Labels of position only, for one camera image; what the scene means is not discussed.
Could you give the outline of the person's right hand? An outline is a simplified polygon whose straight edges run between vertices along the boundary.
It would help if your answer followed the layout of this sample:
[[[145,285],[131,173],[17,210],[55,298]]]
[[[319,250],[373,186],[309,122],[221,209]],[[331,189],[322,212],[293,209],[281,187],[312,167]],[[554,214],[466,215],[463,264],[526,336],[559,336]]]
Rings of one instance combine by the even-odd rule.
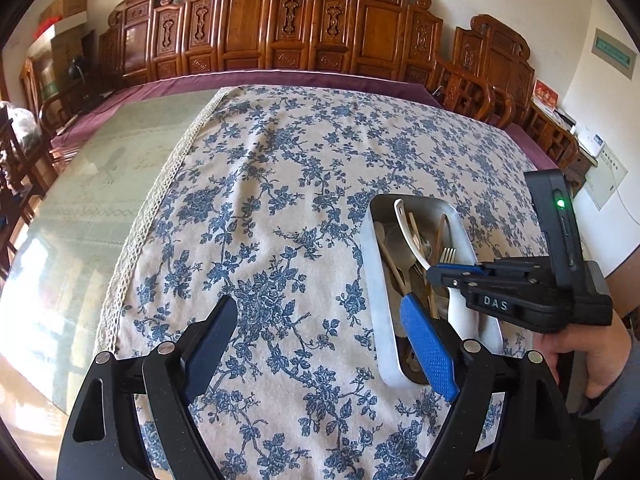
[[[622,374],[632,349],[632,338],[616,311],[608,326],[567,325],[556,334],[534,333],[534,349],[546,359],[555,380],[561,354],[582,352],[586,358],[585,396],[595,399]]]

